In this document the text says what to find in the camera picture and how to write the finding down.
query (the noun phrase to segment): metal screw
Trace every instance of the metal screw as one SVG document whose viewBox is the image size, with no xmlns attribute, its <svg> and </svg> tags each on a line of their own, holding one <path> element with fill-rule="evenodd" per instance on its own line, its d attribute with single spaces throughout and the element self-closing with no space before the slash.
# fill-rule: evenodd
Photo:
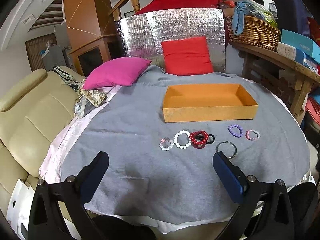
<svg viewBox="0 0 320 240">
<path fill-rule="evenodd" d="M 71 175 L 69 177 L 67 177 L 67 182 L 73 182 L 75 180 L 75 176 Z"/>
<path fill-rule="evenodd" d="M 38 186 L 42 186 L 44 184 L 44 179 L 38 179 Z"/>
<path fill-rule="evenodd" d="M 278 180 L 277 180 L 277 183 L 278 183 L 280 186 L 283 186 L 283 185 L 284 185 L 284 182 L 283 182 L 282 179 L 278 179 Z"/>
<path fill-rule="evenodd" d="M 253 176 L 253 175 L 249 175 L 249 176 L 247 177 L 247 179 L 248 179 L 248 181 L 250 181 L 250 182 L 255 182 L 255 181 L 256 181 L 256 177 Z"/>
</svg>

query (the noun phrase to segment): gray blanket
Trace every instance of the gray blanket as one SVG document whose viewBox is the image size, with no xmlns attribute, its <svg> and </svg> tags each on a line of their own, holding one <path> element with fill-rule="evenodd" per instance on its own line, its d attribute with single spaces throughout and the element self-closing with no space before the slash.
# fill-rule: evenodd
<svg viewBox="0 0 320 240">
<path fill-rule="evenodd" d="M 257 115 L 253 120 L 165 123 L 162 101 L 167 86 L 189 83 L 242 84 L 259 104 Z M 261 138 L 235 138 L 227 129 L 231 124 L 257 130 Z M 215 142 L 204 149 L 161 150 L 161 138 L 173 138 L 180 130 L 205 130 L 215 135 Z M 105 151 L 110 165 L 86 209 L 149 216 L 172 224 L 222 221 L 237 207 L 212 167 L 215 147 L 222 141 L 232 141 L 238 148 L 231 162 L 260 181 L 282 179 L 289 187 L 309 170 L 309 150 L 301 129 L 265 88 L 235 75 L 175 76 L 153 65 L 136 84 L 122 87 L 92 119 L 65 158 L 61 179 L 78 174 L 99 151 Z M 221 145 L 219 150 L 232 155 L 234 149 Z"/>
</svg>

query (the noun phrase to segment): bracelet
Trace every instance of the bracelet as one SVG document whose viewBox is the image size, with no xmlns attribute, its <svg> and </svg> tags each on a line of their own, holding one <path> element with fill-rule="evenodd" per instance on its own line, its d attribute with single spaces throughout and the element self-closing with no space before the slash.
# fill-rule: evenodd
<svg viewBox="0 0 320 240">
<path fill-rule="evenodd" d="M 236 154 L 237 154 L 237 147 L 236 147 L 232 142 L 228 142 L 228 141 L 226 141 L 226 142 L 220 142 L 220 143 L 218 143 L 218 145 L 216 146 L 216 152 L 218 152 L 218 151 L 219 151 L 219 150 L 218 150 L 219 145 L 220 145 L 220 144 L 222 144 L 222 143 L 228 143 L 228 144 L 231 144 L 231 145 L 235 148 L 235 152 L 233 153 L 233 155 L 232 155 L 231 157 L 227 157 L 228 159 L 232 159 L 232 158 L 234 158 L 234 157 L 236 156 Z"/>
<path fill-rule="evenodd" d="M 255 133 L 255 134 L 257 135 L 257 137 L 256 137 L 256 138 L 250 138 L 250 137 L 249 137 L 249 133 L 250 133 L 250 132 Z M 260 138 L 260 133 L 259 133 L 258 131 L 256 131 L 256 130 L 249 130 L 249 131 L 247 131 L 247 132 L 245 133 L 245 137 L 246 137 L 248 140 L 254 141 L 254 140 L 257 140 L 257 139 Z"/>
<path fill-rule="evenodd" d="M 193 144 L 193 143 L 191 143 L 191 145 L 194 147 L 194 148 L 196 148 L 196 149 L 203 149 L 205 146 L 206 146 L 206 144 L 204 143 L 203 145 L 195 145 L 195 144 Z"/>
<path fill-rule="evenodd" d="M 213 135 L 213 134 L 208 134 L 208 137 L 212 137 L 212 141 L 210 141 L 210 142 L 207 141 L 205 144 L 212 144 L 212 143 L 214 143 L 214 140 L 215 140 L 214 135 Z M 202 140 L 203 138 L 204 138 L 204 137 L 203 137 L 202 134 L 195 135 L 195 139 L 197 139 L 197 140 Z"/>
<path fill-rule="evenodd" d="M 179 137 L 179 135 L 181 135 L 181 134 L 183 134 L 183 133 L 185 133 L 187 136 L 188 136 L 188 138 L 189 138 L 189 136 L 190 136 L 190 133 L 188 132 L 188 131 L 185 131 L 185 130 L 183 130 L 183 131 L 180 131 L 180 132 L 178 132 L 175 136 L 174 136 L 174 144 L 178 147 L 178 148 L 180 148 L 180 149 L 186 149 L 186 148 L 188 148 L 189 146 L 191 146 L 191 139 L 189 138 L 189 142 L 186 144 L 186 145 L 180 145 L 179 143 L 178 143 L 178 137 Z"/>
<path fill-rule="evenodd" d="M 170 142 L 170 146 L 167 147 L 167 148 L 163 147 L 162 144 L 163 144 L 164 142 Z M 169 138 L 167 138 L 167 139 L 161 139 L 161 143 L 159 144 L 159 146 L 160 146 L 161 150 L 163 150 L 163 151 L 169 151 L 169 150 L 173 147 L 173 141 L 172 141 L 171 139 L 169 139 Z"/>
<path fill-rule="evenodd" d="M 197 141 L 197 139 L 198 139 L 198 138 L 196 138 L 197 135 L 202 135 L 201 141 Z M 198 131 L 198 132 L 190 133 L 190 139 L 191 139 L 192 144 L 194 144 L 194 145 L 206 144 L 208 137 L 209 136 L 205 131 Z"/>
<path fill-rule="evenodd" d="M 237 134 L 237 133 L 233 132 L 233 130 L 232 130 L 233 127 L 238 128 L 238 129 L 240 130 L 240 134 Z M 241 127 L 240 125 L 238 125 L 238 124 L 230 125 L 230 126 L 228 127 L 228 130 L 229 130 L 229 132 L 230 132 L 233 136 L 235 136 L 235 137 L 240 138 L 240 137 L 242 137 L 242 135 L 243 135 L 243 129 L 242 129 L 242 127 Z"/>
</svg>

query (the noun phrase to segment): pink beaded bracelet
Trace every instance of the pink beaded bracelet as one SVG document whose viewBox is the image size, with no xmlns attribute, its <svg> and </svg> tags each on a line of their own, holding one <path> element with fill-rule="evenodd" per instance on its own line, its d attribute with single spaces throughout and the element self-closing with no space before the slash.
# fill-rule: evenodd
<svg viewBox="0 0 320 240">
<path fill-rule="evenodd" d="M 255 134 L 257 135 L 257 137 L 256 137 L 256 138 L 250 138 L 250 137 L 249 137 L 249 133 L 250 133 L 250 132 L 255 133 Z M 249 131 L 247 131 L 247 132 L 245 133 L 245 137 L 246 137 L 248 140 L 250 140 L 250 141 L 254 141 L 254 140 L 257 140 L 257 139 L 260 138 L 260 133 L 257 132 L 256 130 L 249 130 Z"/>
</svg>

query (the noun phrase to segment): reflective foil panel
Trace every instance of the reflective foil panel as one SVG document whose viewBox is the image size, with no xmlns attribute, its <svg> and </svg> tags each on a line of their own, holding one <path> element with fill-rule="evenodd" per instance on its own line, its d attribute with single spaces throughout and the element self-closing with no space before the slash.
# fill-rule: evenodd
<svg viewBox="0 0 320 240">
<path fill-rule="evenodd" d="M 161 42 L 207 38 L 216 72 L 226 70 L 224 22 L 221 9 L 185 8 L 149 12 L 119 20 L 118 33 L 127 57 L 142 57 L 164 68 Z"/>
</svg>

